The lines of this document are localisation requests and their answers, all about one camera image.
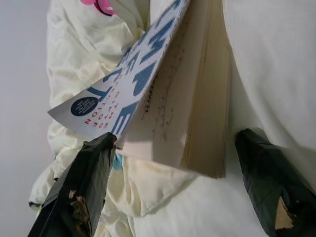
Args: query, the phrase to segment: blue circle sticker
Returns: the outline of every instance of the blue circle sticker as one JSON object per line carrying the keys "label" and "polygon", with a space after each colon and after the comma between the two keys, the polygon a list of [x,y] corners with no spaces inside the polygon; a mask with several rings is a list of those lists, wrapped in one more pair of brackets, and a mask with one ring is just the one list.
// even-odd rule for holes
{"label": "blue circle sticker", "polygon": [[78,99],[71,106],[71,113],[74,116],[85,116],[97,107],[99,101],[95,97],[83,97]]}

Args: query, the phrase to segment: white wall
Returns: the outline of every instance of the white wall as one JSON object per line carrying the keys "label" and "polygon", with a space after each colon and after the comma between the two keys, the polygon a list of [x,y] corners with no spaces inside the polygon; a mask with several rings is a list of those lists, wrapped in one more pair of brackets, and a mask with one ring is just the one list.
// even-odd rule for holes
{"label": "white wall", "polygon": [[28,196],[53,160],[46,132],[47,0],[0,3],[0,235],[27,236],[35,213]]}

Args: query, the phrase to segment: open book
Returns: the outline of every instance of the open book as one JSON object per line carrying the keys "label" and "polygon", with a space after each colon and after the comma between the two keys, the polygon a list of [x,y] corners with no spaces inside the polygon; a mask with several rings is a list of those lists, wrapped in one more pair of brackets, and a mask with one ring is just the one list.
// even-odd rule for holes
{"label": "open book", "polygon": [[49,114],[87,139],[112,132],[129,158],[221,177],[230,56],[222,0],[176,0],[112,73]]}

